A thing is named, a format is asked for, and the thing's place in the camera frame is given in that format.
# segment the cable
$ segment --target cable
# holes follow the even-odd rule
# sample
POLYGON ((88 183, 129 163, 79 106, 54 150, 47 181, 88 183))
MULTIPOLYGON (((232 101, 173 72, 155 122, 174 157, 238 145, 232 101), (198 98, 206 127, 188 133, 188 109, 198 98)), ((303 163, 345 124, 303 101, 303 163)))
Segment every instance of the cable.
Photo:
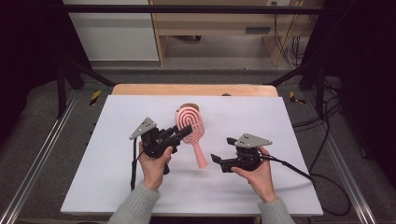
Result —
POLYGON ((296 64, 298 64, 298 58, 299 58, 298 48, 300 47, 300 37, 299 36, 297 37, 296 42, 297 42, 297 46, 296 46, 296 53, 295 53, 294 57, 296 58, 296 64))
POLYGON ((291 62, 291 58, 290 58, 290 47, 289 47, 289 62, 291 62))
POLYGON ((334 216, 339 216, 339 217, 341 217, 341 216, 345 216, 346 214, 348 214, 348 213, 350 212, 351 207, 352 207, 351 201, 349 200, 349 197, 348 197, 346 191, 344 190, 344 188, 343 188, 342 186, 340 186, 339 184, 337 184, 335 181, 331 180, 329 177, 326 177, 326 176, 324 176, 324 175, 319 175, 319 174, 314 174, 314 173, 312 173, 312 170, 313 170, 315 164, 316 164, 317 161, 318 161, 318 157, 320 156, 320 154, 321 154, 321 152, 322 152, 322 150, 323 150, 323 148, 324 148, 324 144, 327 142, 327 137, 328 137, 329 132, 330 132, 330 122, 329 122, 329 113, 328 113, 329 110, 328 110, 327 107, 328 107, 328 105, 329 105, 329 102, 330 102, 331 100, 333 100, 333 99, 336 99, 337 97, 338 97, 338 96, 336 95, 336 96, 330 98, 330 99, 325 103, 325 111, 326 111, 326 113, 325 113, 325 122, 326 122, 326 125, 327 125, 327 130, 326 130, 326 133, 325 133, 325 135, 324 135, 323 141, 322 141, 322 143, 321 143, 321 145, 320 145, 320 147, 319 147, 318 153, 317 153, 316 157, 314 158, 314 161, 311 163, 311 166, 310 166, 310 168, 309 168, 309 174, 311 174, 311 176, 321 177, 321 178, 324 178, 324 179, 330 181, 330 182, 333 183, 337 188, 339 188, 339 189, 343 192, 343 194, 346 196, 347 208, 346 208, 346 211, 345 211, 345 212, 342 212, 342 213, 335 213, 335 212, 333 212, 333 211, 330 211, 330 210, 327 209, 326 207, 321 206, 322 209, 323 209, 323 211, 325 211, 325 212, 327 212, 327 213, 329 213, 329 214, 332 214, 332 215, 334 215, 334 216))
POLYGON ((143 154, 143 151, 139 154, 138 157, 136 157, 136 138, 135 138, 134 139, 134 160, 132 161, 131 190, 134 190, 134 184, 136 182, 136 165, 137 165, 137 162, 142 154, 143 154))
MULTIPOLYGON (((333 116, 335 113, 339 112, 339 111, 342 109, 342 107, 340 108, 340 105, 341 105, 340 103, 337 103, 336 105, 333 105, 330 109, 328 109, 328 106, 329 106, 330 101, 332 101, 333 99, 337 99, 337 98, 338 98, 338 94, 335 94, 332 98, 330 98, 329 100, 327 100, 327 101, 325 102, 324 120, 323 120, 320 124, 317 124, 317 125, 315 125, 315 126, 309 127, 309 128, 307 128, 306 130, 311 129, 311 128, 313 128, 313 127, 317 127, 317 126, 323 124, 324 122, 326 122, 327 130, 326 130, 326 133, 325 133, 325 135, 324 135, 324 139, 323 139, 323 141, 322 141, 322 143, 321 143, 321 145, 320 145, 320 147, 319 147, 319 150, 318 150, 318 152, 317 152, 317 154, 316 154, 316 156, 315 156, 313 162, 311 163, 310 168, 308 169, 308 173, 310 174, 311 177, 320 177, 320 178, 323 178, 323 179, 325 179, 325 180, 331 182, 331 183, 334 184, 338 189, 340 189, 340 190, 342 191, 342 193, 345 195, 346 201, 347 201, 346 210, 345 210, 344 212, 336 213, 336 212, 331 211, 330 209, 328 209, 328 208, 326 208, 326 207, 324 207, 324 206, 321 206, 321 208, 323 209, 323 211, 325 211, 325 212, 327 212, 327 213, 329 213, 329 214, 331 214, 331 215, 333 215, 333 216, 342 217, 342 216, 347 215, 347 214, 350 212, 351 207, 352 207, 352 202, 350 201, 350 199, 349 199, 349 197, 348 197, 348 195, 347 195, 347 192, 344 190, 344 188, 343 188, 342 186, 340 186, 339 184, 337 184, 335 181, 333 181, 333 180, 330 179, 329 177, 324 176, 324 175, 319 175, 319 174, 314 174, 314 173, 312 173, 312 170, 313 170, 315 164, 316 164, 317 161, 318 161, 318 157, 320 156, 320 154, 321 154, 321 152, 322 152, 322 150, 323 150, 323 148, 324 148, 324 144, 326 143, 327 137, 328 137, 329 132, 330 132, 330 121, 329 121, 329 118, 330 118, 331 116, 333 116)), ((295 128, 295 127, 306 126, 306 125, 309 125, 309 124, 311 124, 311 123, 313 123, 313 122, 315 122, 315 121, 319 121, 319 120, 320 120, 320 118, 314 117, 314 118, 312 118, 312 119, 309 119, 308 121, 299 122, 299 123, 294 124, 294 125, 293 125, 293 128, 295 128)))
POLYGON ((324 175, 311 174, 311 176, 316 176, 316 177, 320 177, 320 178, 326 179, 327 181, 333 183, 346 196, 346 201, 347 201, 346 211, 344 211, 342 213, 335 213, 335 212, 330 211, 329 209, 325 208, 324 206, 321 206, 323 211, 325 211, 325 212, 327 212, 329 214, 332 214, 333 216, 337 216, 337 217, 343 217, 343 216, 347 215, 350 212, 350 209, 352 208, 352 202, 349 200, 349 197, 347 196, 347 192, 344 190, 344 188, 342 186, 340 186, 339 184, 337 184, 335 181, 331 180, 329 177, 326 177, 324 175))
MULTIPOLYGON (((297 20, 297 18, 299 16, 300 15, 293 15, 293 18, 291 19, 291 23, 290 23, 289 29, 286 32, 286 37, 289 36, 290 29, 291 29, 292 25, 294 24, 294 22, 297 20)), ((283 59, 286 61, 286 63, 292 64, 292 62, 289 61, 289 59, 286 57, 285 48, 284 48, 284 46, 282 44, 282 41, 280 40, 279 33, 277 32, 277 21, 276 20, 277 20, 277 14, 274 14, 274 40, 275 40, 276 46, 280 50, 280 53, 282 54, 283 59)))
POLYGON ((277 161, 277 162, 282 163, 282 165, 290 168, 292 171, 296 172, 297 174, 302 175, 305 178, 309 179, 312 182, 312 184, 314 185, 314 188, 316 187, 315 180, 310 175, 308 175, 308 174, 304 173, 303 171, 297 169, 295 166, 291 165, 290 163, 288 163, 286 161, 279 160, 279 159, 275 158, 274 156, 270 156, 270 155, 266 155, 266 154, 262 154, 262 156, 260 156, 260 158, 263 159, 263 160, 277 161))
POLYGON ((337 95, 341 92, 341 89, 334 87, 326 78, 324 78, 324 87, 326 91, 329 91, 333 95, 337 95))
POLYGON ((312 224, 311 217, 307 217, 306 220, 308 221, 308 224, 312 224))

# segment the sleeve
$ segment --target sleeve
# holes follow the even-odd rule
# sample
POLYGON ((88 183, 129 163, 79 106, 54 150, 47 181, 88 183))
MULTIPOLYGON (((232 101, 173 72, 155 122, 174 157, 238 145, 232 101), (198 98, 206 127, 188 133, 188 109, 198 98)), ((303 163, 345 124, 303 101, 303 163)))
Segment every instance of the sleeve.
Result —
POLYGON ((262 212, 262 224, 294 223, 283 200, 278 198, 271 203, 259 203, 262 212))
POLYGON ((160 193, 150 190, 140 183, 128 195, 108 224, 149 224, 151 212, 160 193))

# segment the pink toy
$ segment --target pink toy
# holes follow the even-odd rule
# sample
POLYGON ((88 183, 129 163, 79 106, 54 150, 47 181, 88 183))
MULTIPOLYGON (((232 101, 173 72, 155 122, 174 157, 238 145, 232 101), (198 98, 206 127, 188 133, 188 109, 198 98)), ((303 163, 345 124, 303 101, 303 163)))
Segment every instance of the pink toy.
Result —
POLYGON ((195 157, 198 162, 198 167, 200 169, 204 169, 207 166, 207 162, 204 153, 202 152, 199 145, 199 140, 205 133, 204 123, 202 122, 201 114, 196 109, 198 108, 198 105, 195 106, 195 108, 189 105, 192 104, 188 104, 188 106, 182 106, 177 111, 177 127, 179 129, 182 129, 189 124, 191 125, 192 133, 184 137, 183 142, 186 144, 192 144, 195 152, 195 157))

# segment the person's right hand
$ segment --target person's right hand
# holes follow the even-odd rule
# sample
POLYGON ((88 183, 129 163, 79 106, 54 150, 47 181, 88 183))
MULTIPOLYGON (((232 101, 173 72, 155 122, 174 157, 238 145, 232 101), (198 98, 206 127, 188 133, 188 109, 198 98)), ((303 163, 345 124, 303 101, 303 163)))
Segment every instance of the person's right hand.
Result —
POLYGON ((148 189, 157 191, 163 183, 163 169, 165 164, 172 159, 172 150, 172 147, 168 147, 160 158, 154 159, 146 153, 142 153, 143 143, 139 143, 139 151, 142 153, 139 157, 139 162, 144 175, 143 184, 148 189))
MULTIPOLYGON (((269 155, 269 152, 264 147, 259 147, 259 150, 262 154, 269 155)), ((245 171, 238 167, 232 167, 231 170, 244 177, 254 191, 262 198, 263 202, 270 203, 277 199, 269 161, 264 160, 254 171, 245 171)))

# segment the black pole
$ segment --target black pole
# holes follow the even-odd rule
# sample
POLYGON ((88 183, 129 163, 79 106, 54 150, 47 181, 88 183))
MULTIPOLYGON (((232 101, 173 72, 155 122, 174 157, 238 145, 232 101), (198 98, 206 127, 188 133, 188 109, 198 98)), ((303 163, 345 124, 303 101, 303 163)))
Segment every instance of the black pole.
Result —
POLYGON ((323 15, 341 13, 336 7, 249 7, 249 6, 180 6, 180 5, 44 5, 77 13, 205 13, 205 14, 287 14, 323 15))
POLYGON ((323 95, 324 95, 324 70, 320 66, 318 68, 318 77, 317 77, 317 99, 316 99, 316 105, 315 108, 317 110, 318 116, 321 119, 324 119, 324 113, 323 113, 323 95))
POLYGON ((58 116, 59 119, 64 111, 66 110, 66 93, 64 87, 64 71, 62 63, 59 63, 59 67, 56 71, 56 80, 58 86, 58 116))

